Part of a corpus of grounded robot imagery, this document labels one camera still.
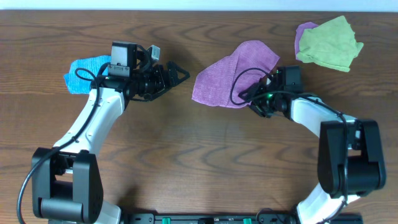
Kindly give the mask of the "purple microfiber cloth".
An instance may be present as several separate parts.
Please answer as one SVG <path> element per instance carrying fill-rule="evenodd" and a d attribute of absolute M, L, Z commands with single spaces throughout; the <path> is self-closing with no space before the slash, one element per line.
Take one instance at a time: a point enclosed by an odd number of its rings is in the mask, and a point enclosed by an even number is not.
<path fill-rule="evenodd" d="M 238 94 L 270 73 L 279 59 L 260 40 L 245 41 L 197 75 L 192 100 L 207 106 L 243 108 L 247 103 Z"/>

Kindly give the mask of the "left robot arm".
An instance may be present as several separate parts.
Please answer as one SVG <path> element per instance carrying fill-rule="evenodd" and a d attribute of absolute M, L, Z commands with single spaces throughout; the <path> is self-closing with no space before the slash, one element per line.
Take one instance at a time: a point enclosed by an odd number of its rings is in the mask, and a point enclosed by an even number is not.
<path fill-rule="evenodd" d="M 32 156 L 32 209 L 38 218 L 66 223 L 120 223 L 122 210 L 103 199 L 96 156 L 130 101 L 148 102 L 181 84 L 189 72 L 174 62 L 138 70 L 103 64 L 91 76 L 88 101 L 51 149 Z"/>

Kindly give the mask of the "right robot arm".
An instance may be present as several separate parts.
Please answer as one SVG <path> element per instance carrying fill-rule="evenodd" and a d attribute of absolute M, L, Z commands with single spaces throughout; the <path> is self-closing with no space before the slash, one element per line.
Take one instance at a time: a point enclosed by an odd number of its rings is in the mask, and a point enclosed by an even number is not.
<path fill-rule="evenodd" d="M 258 82 L 239 97 L 259 116 L 281 112 L 319 138 L 319 183 L 284 223 L 331 223 L 349 203 L 384 187 L 386 168 L 375 120 L 334 110 L 300 87 Z"/>

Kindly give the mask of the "blue folded cloth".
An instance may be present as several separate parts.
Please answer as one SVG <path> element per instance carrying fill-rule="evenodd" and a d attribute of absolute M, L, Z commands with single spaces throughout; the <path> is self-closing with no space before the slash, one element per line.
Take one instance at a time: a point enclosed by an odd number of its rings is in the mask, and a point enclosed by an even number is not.
<path fill-rule="evenodd" d="M 101 55 L 97 57 L 78 59 L 71 63 L 70 70 L 64 74 L 63 78 L 69 93 L 74 95 L 87 95 L 90 92 L 91 80 L 93 77 L 85 71 L 79 71 L 79 76 L 87 78 L 83 80 L 75 75 L 75 70 L 78 68 L 85 68 L 97 75 L 101 66 L 111 61 L 110 55 Z"/>

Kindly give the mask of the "green microfiber cloth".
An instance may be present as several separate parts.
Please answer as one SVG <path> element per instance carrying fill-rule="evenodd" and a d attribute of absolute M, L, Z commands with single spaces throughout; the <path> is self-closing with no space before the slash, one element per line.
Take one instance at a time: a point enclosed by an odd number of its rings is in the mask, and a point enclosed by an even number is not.
<path fill-rule="evenodd" d="M 306 29 L 299 47 L 299 61 L 349 72 L 364 44 L 355 39 L 355 32 L 345 16 L 339 16 L 316 28 Z"/>

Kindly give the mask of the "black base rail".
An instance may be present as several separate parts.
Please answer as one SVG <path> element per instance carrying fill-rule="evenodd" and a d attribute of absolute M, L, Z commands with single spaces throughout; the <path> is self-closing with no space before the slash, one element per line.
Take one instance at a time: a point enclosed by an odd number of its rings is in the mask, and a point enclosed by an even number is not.
<path fill-rule="evenodd" d="M 155 215 L 133 213 L 124 215 L 124 224 L 278 224 L 284 223 L 289 215 L 283 213 L 262 213 L 260 215 Z"/>

